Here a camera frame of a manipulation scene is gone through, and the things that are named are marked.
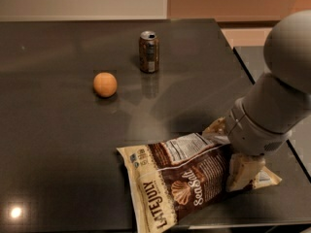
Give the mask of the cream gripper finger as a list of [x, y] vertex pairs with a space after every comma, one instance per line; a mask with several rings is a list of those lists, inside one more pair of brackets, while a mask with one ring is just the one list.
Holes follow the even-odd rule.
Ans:
[[250, 156], [235, 153], [229, 163], [229, 176], [226, 181], [226, 191], [232, 192], [245, 188], [265, 166], [263, 155]]
[[225, 118], [219, 117], [215, 121], [213, 121], [207, 128], [205, 128], [202, 132], [203, 136], [209, 135], [224, 135], [225, 133]]

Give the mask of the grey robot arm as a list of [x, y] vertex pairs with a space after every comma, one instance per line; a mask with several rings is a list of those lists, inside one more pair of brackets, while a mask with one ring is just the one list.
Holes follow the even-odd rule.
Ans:
[[283, 18], [263, 48], [267, 70], [250, 91], [203, 134], [230, 143], [233, 155], [226, 180], [228, 192], [246, 187], [263, 169], [292, 129], [311, 114], [311, 11]]

